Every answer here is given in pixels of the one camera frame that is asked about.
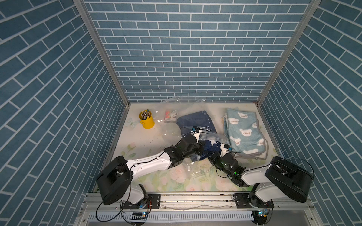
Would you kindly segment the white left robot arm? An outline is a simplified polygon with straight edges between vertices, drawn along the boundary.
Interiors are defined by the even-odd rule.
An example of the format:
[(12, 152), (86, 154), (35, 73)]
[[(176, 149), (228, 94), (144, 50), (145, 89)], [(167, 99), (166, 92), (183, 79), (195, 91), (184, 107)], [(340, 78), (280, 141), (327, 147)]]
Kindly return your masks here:
[(134, 160), (118, 156), (111, 161), (97, 176), (96, 182), (104, 205), (111, 205), (118, 200), (142, 206), (148, 197), (144, 187), (132, 182), (155, 171), (171, 169), (180, 165), (185, 158), (193, 154), (202, 155), (203, 143), (188, 134), (173, 146), (158, 154)]

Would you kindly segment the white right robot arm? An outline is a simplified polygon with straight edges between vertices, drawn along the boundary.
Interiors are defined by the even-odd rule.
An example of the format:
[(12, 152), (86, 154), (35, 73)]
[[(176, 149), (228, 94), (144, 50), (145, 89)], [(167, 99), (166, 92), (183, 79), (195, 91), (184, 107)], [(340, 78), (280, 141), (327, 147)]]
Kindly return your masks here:
[(239, 187), (250, 187), (247, 200), (254, 208), (270, 207), (272, 200), (287, 197), (293, 201), (307, 201), (314, 173), (291, 163), (288, 159), (275, 156), (269, 164), (247, 169), (230, 153), (221, 156), (214, 153), (208, 157), (217, 171), (226, 174)]

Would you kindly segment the clear plastic vacuum bag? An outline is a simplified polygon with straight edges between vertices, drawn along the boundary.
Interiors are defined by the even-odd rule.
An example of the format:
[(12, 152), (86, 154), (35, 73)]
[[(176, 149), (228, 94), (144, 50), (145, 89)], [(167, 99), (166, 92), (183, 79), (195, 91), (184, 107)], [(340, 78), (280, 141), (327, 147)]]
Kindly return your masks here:
[(170, 156), (171, 169), (181, 167), (192, 179), (212, 167), (226, 178), (232, 175), (232, 167), (223, 159), (232, 150), (230, 142), (218, 133), (204, 100), (173, 97), (156, 104), (154, 111), (162, 138), (170, 144), (165, 152)]

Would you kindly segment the navy blue star blanket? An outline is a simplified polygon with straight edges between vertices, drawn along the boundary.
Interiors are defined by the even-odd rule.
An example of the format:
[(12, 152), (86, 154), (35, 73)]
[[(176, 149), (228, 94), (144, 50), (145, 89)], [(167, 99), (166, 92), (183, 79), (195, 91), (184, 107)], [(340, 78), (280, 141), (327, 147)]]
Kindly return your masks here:
[[(199, 111), (196, 113), (181, 116), (176, 120), (176, 124), (180, 128), (181, 134), (183, 136), (191, 132), (191, 128), (193, 127), (199, 127), (204, 132), (208, 131), (216, 133), (216, 128), (207, 111)], [(196, 154), (193, 154), (191, 156), (191, 160), (193, 162), (202, 161), (207, 157), (213, 155), (215, 152), (221, 152), (221, 143), (219, 141), (203, 140), (203, 142), (203, 154), (199, 158)]]

